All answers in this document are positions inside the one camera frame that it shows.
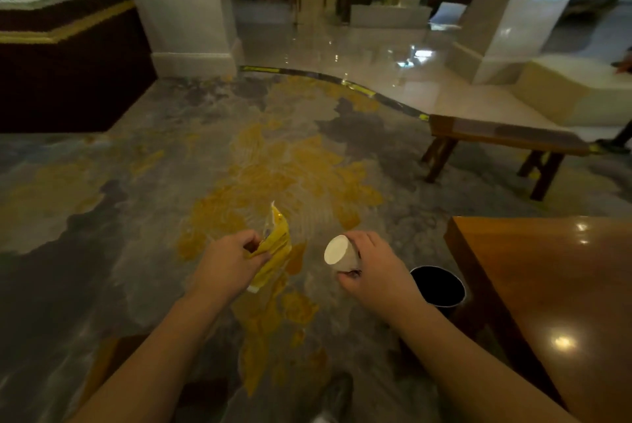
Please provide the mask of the person's right hand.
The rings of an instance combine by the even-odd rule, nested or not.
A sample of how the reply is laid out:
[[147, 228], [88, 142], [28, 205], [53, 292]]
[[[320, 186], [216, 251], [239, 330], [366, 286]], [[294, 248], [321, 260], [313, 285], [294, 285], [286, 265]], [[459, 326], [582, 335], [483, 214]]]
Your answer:
[[394, 325], [423, 298], [404, 262], [389, 243], [374, 231], [345, 234], [355, 244], [361, 259], [361, 278], [354, 286], [342, 286], [367, 310]]

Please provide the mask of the person's left hand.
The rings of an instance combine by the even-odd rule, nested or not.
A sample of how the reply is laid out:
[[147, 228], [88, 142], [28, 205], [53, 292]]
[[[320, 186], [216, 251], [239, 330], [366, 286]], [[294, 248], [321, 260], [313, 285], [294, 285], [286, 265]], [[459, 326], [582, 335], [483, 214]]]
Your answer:
[[256, 274], [245, 259], [261, 239], [252, 229], [224, 236], [209, 244], [194, 271], [187, 294], [206, 303], [226, 306], [245, 291]]

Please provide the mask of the yellow plastic packet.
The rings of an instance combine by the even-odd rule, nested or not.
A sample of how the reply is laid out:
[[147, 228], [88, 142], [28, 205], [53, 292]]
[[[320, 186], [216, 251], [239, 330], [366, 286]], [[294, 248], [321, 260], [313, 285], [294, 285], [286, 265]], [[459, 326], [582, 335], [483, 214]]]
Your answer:
[[264, 239], [259, 244], [257, 250], [249, 254], [250, 259], [265, 253], [267, 253], [270, 258], [251, 280], [247, 291], [250, 293], [258, 293], [276, 277], [286, 264], [291, 250], [292, 244], [288, 221], [276, 207], [275, 202], [272, 202], [264, 227]]

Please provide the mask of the white paper cup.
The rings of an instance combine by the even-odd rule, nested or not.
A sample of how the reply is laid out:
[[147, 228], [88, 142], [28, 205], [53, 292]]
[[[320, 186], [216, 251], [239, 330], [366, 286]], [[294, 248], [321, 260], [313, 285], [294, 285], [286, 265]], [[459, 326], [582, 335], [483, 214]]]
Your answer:
[[324, 261], [336, 273], [348, 274], [361, 270], [359, 252], [346, 235], [338, 235], [328, 243]]

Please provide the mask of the person's right forearm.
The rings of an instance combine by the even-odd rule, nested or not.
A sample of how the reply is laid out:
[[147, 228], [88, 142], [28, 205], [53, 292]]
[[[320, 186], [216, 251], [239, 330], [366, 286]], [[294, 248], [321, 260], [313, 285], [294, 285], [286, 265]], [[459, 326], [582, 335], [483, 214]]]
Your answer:
[[400, 305], [391, 325], [470, 421], [580, 423], [421, 299]]

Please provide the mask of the person's left forearm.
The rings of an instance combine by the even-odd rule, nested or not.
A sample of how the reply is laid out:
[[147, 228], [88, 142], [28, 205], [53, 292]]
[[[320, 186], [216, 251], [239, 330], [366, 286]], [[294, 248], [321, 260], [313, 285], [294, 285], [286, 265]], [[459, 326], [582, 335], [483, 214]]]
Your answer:
[[225, 295], [191, 290], [69, 423], [169, 423]]

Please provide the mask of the black round waste bin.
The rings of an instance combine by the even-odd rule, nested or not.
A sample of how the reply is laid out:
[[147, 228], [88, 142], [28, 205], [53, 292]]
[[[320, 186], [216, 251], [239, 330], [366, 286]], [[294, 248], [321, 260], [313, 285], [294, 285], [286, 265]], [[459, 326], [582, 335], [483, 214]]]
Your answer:
[[423, 299], [450, 318], [467, 297], [462, 280], [438, 266], [419, 266], [410, 272]]

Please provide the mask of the long wooden bench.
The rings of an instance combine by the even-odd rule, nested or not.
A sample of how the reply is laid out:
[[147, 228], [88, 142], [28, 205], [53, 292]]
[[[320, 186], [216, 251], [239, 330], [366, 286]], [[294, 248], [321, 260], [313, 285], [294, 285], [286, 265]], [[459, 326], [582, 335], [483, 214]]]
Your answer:
[[517, 175], [526, 178], [534, 170], [539, 172], [539, 178], [533, 187], [530, 199], [541, 202], [547, 195], [566, 156], [586, 157], [590, 154], [589, 144], [569, 131], [444, 115], [431, 115], [428, 122], [434, 139], [420, 160], [421, 163], [429, 165], [429, 173], [425, 177], [427, 183], [435, 182], [460, 142], [478, 142], [518, 148], [529, 150], [530, 153]]

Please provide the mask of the glossy wooden table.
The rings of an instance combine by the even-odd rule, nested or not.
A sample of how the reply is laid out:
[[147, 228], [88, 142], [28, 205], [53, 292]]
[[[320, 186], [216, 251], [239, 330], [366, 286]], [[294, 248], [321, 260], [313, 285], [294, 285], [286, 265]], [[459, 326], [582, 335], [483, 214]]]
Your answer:
[[583, 423], [632, 423], [632, 220], [451, 218], [467, 301], [511, 367]]

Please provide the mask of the dark reception counter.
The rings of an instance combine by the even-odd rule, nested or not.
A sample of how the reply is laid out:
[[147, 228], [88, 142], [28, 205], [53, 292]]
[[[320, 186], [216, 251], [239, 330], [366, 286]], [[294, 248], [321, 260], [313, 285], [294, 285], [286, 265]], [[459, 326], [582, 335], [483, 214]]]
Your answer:
[[107, 131], [156, 79], [134, 0], [0, 0], [0, 134]]

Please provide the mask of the beige block seat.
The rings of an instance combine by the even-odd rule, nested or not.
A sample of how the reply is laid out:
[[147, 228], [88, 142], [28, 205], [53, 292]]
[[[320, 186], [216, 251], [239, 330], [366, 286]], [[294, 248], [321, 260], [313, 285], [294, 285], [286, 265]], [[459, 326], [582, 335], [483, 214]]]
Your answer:
[[511, 92], [559, 126], [624, 126], [632, 119], [632, 74], [589, 58], [535, 58]]

